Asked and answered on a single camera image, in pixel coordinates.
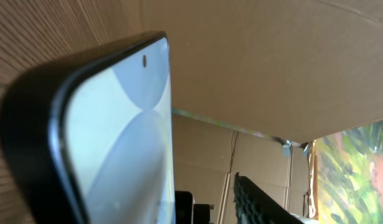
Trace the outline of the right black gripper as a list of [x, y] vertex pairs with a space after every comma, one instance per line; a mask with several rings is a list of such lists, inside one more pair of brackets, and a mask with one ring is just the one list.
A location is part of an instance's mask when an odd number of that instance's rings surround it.
[[210, 212], [212, 204], [195, 203], [193, 194], [187, 191], [175, 191], [176, 224], [213, 224]]

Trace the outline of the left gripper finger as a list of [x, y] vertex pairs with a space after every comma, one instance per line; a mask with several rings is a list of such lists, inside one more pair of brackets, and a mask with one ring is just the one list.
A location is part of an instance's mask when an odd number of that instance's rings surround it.
[[234, 175], [233, 192], [238, 224], [303, 224], [246, 176]]

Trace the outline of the Samsung Galaxy smartphone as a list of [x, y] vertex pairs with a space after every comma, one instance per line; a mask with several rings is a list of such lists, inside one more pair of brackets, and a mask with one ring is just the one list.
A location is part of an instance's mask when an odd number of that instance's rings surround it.
[[24, 72], [0, 145], [37, 223], [174, 223], [169, 41], [144, 32]]

